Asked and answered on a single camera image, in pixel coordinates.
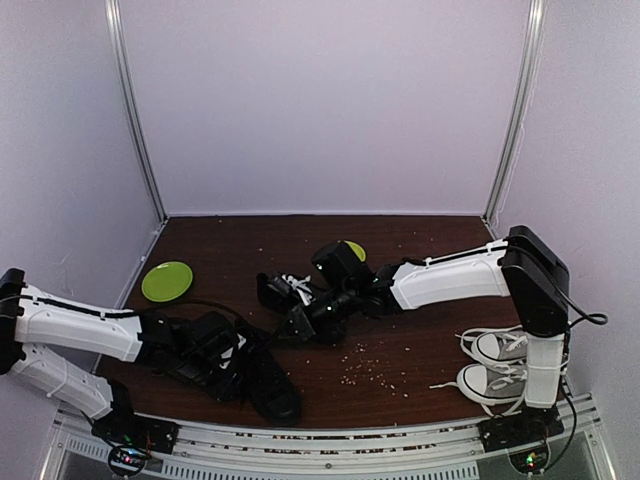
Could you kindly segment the black sneaker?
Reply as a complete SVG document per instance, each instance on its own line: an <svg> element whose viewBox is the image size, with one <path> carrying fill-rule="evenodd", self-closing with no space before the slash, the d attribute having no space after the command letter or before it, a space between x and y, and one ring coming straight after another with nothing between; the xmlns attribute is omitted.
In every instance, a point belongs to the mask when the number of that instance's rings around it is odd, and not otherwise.
<svg viewBox="0 0 640 480"><path fill-rule="evenodd" d="M269 334L249 323L237 323L245 343L239 348L237 372L242 393L269 424L294 426L302 415L301 396L268 348Z"/></svg>
<svg viewBox="0 0 640 480"><path fill-rule="evenodd" d="M311 277L286 273L258 273L256 293L259 303L282 316L273 337L289 343L315 341L338 344L347 333L346 320L332 306L321 302L327 291L311 283Z"/></svg>

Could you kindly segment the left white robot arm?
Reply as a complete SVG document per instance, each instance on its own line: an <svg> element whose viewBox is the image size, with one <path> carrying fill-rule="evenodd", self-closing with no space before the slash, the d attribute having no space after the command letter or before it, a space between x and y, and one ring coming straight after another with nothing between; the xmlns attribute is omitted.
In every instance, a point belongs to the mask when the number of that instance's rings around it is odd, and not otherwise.
<svg viewBox="0 0 640 480"><path fill-rule="evenodd" d="M51 295L27 284L24 271L8 269L1 276L2 373L74 405L121 443L137 442L144 424L128 389L79 368L51 351L53 345L145 366L220 402L241 390L238 361L246 340L223 315L180 320L158 311L102 309Z"/></svg>

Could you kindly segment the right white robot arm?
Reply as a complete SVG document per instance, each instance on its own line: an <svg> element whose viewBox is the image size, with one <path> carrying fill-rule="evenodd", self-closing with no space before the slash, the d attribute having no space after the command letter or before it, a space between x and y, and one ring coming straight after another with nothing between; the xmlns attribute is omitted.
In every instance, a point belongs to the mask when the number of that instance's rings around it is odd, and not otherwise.
<svg viewBox="0 0 640 480"><path fill-rule="evenodd" d="M453 386L484 409L527 407L513 419L519 440L535 440L551 424L566 362L569 330L568 281L564 263L527 227L475 249L421 260L404 259L372 271L346 241L329 244L312 259L327 286L277 273L260 297L286 319L282 338L332 343L353 314L396 315L476 297L508 297L520 323L506 329L476 328L460 335L473 364Z"/></svg>

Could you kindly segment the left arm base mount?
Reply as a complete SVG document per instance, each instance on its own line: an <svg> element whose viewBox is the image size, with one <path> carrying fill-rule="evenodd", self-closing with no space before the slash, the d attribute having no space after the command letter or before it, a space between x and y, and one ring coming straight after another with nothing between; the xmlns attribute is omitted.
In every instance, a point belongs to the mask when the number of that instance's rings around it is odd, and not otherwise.
<svg viewBox="0 0 640 480"><path fill-rule="evenodd" d="M113 474L129 479L156 460L155 454L171 454L178 439L179 425L133 414L111 414L95 420L85 416L91 434L109 447L107 466Z"/></svg>

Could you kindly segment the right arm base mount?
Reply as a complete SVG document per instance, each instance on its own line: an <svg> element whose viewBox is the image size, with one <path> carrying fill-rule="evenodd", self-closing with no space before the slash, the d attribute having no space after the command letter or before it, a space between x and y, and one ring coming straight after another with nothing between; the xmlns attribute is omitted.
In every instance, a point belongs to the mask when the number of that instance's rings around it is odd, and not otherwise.
<svg viewBox="0 0 640 480"><path fill-rule="evenodd" d="M551 463L549 439L564 432L557 407L525 407L519 413L494 416L477 424L485 453L508 454L511 466L521 474L542 474Z"/></svg>

